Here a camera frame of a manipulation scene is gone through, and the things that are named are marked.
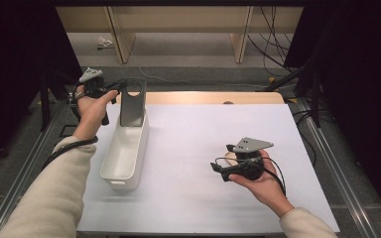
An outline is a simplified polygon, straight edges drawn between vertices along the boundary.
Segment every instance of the black tripod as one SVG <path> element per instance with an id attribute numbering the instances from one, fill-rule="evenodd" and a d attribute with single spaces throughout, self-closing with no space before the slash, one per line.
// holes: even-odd
<path id="1" fill-rule="evenodd" d="M 319 39 L 317 40 L 311 56 L 306 63 L 289 75 L 265 88 L 264 91 L 272 92 L 291 80 L 298 78 L 294 92 L 296 96 L 305 96 L 309 90 L 312 90 L 312 118 L 320 127 L 318 120 L 318 97 L 320 86 L 320 75 L 326 70 L 326 65 L 335 50 L 340 32 L 347 23 L 349 13 L 353 9 L 355 0 L 344 0 L 339 6 L 335 6 L 335 11 L 327 21 Z"/>

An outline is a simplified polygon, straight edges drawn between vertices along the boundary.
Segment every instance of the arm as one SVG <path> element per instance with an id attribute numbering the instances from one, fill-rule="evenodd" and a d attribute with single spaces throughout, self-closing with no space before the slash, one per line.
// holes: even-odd
<path id="1" fill-rule="evenodd" d="M 95 136 L 107 103 L 117 95 L 110 91 L 98 99 L 78 100 L 81 121 L 72 137 L 63 139 L 55 150 Z M 75 237 L 82 214 L 82 196 L 95 146 L 65 152 L 51 162 L 30 185 L 11 214 L 0 237 Z"/>
<path id="2" fill-rule="evenodd" d="M 260 153 L 262 158 L 269 158 L 265 151 Z M 276 174 L 270 160 L 264 160 L 264 167 Z M 303 208 L 295 208 L 282 193 L 278 182 L 267 173 L 256 180 L 239 175 L 229 178 L 248 188 L 260 202 L 269 206 L 280 217 L 280 225 L 288 237 L 336 237 L 322 220 Z"/>

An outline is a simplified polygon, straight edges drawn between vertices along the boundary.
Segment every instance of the white tabletop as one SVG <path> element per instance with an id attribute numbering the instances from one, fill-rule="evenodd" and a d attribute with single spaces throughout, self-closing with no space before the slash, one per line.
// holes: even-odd
<path id="1" fill-rule="evenodd" d="M 249 235 L 281 233 L 279 219 L 251 192 L 224 182 L 210 163 L 225 145 L 243 137 L 274 143 L 267 149 L 280 166 L 287 197 L 338 226 L 318 182 L 290 109 L 264 105 L 147 105 L 150 134 L 140 184 L 113 190 L 99 171 L 119 116 L 109 105 L 83 197 L 77 230 L 123 234 Z"/>

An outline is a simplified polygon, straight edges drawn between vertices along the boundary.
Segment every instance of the wrist strap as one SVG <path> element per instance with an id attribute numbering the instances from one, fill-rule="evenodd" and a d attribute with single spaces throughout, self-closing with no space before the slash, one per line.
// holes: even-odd
<path id="1" fill-rule="evenodd" d="M 95 136 L 94 138 L 92 138 L 90 140 L 77 141 L 77 142 L 73 142 L 73 143 L 70 143 L 70 144 L 67 144 L 67 145 L 60 147 L 57 151 L 55 151 L 51 156 L 48 157 L 48 159 L 46 160 L 45 164 L 42 167 L 42 170 L 44 170 L 46 166 L 48 166 L 52 161 L 54 161 L 61 154 L 65 153 L 65 152 L 67 152 L 73 148 L 76 148 L 76 147 L 94 144 L 97 141 L 98 141 L 98 138 Z"/>

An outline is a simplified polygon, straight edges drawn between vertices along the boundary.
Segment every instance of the cream sweater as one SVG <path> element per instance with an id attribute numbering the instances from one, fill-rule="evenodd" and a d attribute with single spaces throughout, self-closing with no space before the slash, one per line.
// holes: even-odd
<path id="1" fill-rule="evenodd" d="M 55 150 L 78 141 L 68 137 Z M 34 180 L 0 231 L 0 238 L 75 237 L 83 210 L 82 197 L 95 146 L 81 146 L 56 158 Z M 336 237 L 303 208 L 282 217 L 288 237 Z"/>

